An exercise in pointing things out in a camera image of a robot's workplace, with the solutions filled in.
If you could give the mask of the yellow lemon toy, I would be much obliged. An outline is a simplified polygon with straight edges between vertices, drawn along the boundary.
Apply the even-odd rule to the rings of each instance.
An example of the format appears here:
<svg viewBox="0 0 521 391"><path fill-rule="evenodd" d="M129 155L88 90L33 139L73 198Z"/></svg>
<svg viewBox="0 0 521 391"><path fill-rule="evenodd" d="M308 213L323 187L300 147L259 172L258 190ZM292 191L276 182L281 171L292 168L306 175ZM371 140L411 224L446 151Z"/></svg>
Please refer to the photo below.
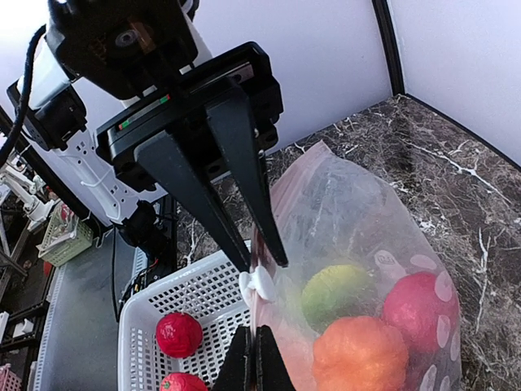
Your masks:
<svg viewBox="0 0 521 391"><path fill-rule="evenodd" d="M316 273L301 293L301 308L315 332L342 317L372 315L377 292L366 269L357 265L328 266Z"/></svg>

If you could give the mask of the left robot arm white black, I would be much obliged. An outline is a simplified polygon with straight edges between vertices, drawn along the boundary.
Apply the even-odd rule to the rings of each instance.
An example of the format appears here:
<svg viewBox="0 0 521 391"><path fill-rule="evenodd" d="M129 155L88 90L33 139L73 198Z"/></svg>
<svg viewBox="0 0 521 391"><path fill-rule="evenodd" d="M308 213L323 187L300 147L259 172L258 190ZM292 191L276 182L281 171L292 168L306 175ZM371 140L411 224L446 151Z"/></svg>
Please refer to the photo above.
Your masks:
<svg viewBox="0 0 521 391"><path fill-rule="evenodd" d="M230 174L269 255L287 255L272 213L265 151L283 111L269 56L255 42L212 55L196 1L50 1L22 77L7 96L23 132L123 240L162 263L175 246L151 203L167 192L241 271L252 264L212 182Z"/></svg>

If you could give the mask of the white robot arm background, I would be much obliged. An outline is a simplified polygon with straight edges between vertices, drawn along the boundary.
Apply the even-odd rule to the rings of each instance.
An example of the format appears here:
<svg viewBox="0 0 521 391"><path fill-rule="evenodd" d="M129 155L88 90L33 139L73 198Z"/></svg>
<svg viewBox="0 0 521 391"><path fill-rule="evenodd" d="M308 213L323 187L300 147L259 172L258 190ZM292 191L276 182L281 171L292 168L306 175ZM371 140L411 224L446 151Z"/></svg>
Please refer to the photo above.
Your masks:
<svg viewBox="0 0 521 391"><path fill-rule="evenodd" d="M41 228L47 221L59 198L44 201L45 182L35 174L29 179L24 170L17 169L14 165L6 163L1 168L1 204L11 195L17 197L23 203L23 212L28 219L27 230L34 232Z"/></svg>

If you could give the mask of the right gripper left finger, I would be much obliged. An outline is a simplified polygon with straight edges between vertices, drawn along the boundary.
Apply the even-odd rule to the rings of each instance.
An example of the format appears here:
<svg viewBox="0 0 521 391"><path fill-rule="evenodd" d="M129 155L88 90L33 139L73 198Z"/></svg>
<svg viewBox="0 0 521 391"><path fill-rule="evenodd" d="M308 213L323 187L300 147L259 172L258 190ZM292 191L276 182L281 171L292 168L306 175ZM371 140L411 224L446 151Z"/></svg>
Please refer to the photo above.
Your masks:
<svg viewBox="0 0 521 391"><path fill-rule="evenodd" d="M248 391L252 388L252 333L239 326L230 342L212 391Z"/></svg>

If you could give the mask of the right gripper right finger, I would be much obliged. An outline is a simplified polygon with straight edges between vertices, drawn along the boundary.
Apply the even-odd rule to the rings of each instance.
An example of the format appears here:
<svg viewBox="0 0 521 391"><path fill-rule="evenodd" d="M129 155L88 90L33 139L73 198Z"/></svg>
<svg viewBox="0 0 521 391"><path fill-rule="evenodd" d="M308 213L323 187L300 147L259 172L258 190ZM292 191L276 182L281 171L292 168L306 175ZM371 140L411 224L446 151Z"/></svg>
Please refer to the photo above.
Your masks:
<svg viewBox="0 0 521 391"><path fill-rule="evenodd" d="M256 389L260 391L295 391L272 330L256 329L254 348Z"/></svg>

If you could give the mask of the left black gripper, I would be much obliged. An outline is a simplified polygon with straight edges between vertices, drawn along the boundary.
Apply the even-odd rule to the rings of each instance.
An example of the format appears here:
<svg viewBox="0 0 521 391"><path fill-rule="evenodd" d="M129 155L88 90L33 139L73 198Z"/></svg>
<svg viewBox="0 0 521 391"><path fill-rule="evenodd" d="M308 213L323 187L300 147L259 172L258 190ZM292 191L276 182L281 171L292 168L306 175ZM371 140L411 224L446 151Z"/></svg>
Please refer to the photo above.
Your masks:
<svg viewBox="0 0 521 391"><path fill-rule="evenodd" d="M231 84L242 89L232 87L208 105L208 127L205 104ZM278 142L275 124L283 112L269 56L257 43L246 42L183 75L180 87L182 98L159 89L100 126L96 154L137 192L155 191L159 183L243 272L250 268L251 254L221 198L190 158L211 179L223 174L226 164L271 257L288 266L257 148ZM165 130L179 138L188 155Z"/></svg>

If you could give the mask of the orange pumpkin toy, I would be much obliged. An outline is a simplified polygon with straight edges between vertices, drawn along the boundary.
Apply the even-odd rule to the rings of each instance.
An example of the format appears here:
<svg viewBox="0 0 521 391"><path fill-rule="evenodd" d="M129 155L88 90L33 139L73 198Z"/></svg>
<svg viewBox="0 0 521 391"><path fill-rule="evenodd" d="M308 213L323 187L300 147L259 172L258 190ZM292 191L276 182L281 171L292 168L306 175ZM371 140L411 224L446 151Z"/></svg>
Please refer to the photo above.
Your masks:
<svg viewBox="0 0 521 391"><path fill-rule="evenodd" d="M400 390L408 361L401 332L370 316L338 319L313 343L319 390Z"/></svg>

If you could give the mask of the clear zip top bag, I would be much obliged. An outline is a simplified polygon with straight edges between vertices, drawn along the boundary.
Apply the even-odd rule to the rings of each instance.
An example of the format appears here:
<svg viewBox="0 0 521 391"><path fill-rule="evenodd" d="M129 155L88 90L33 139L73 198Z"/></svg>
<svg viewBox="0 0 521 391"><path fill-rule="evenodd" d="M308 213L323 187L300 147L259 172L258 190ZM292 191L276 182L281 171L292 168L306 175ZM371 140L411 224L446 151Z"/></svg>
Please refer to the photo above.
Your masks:
<svg viewBox="0 0 521 391"><path fill-rule="evenodd" d="M288 264L259 233L239 287L292 390L457 390L457 289L390 184L324 142L271 190Z"/></svg>

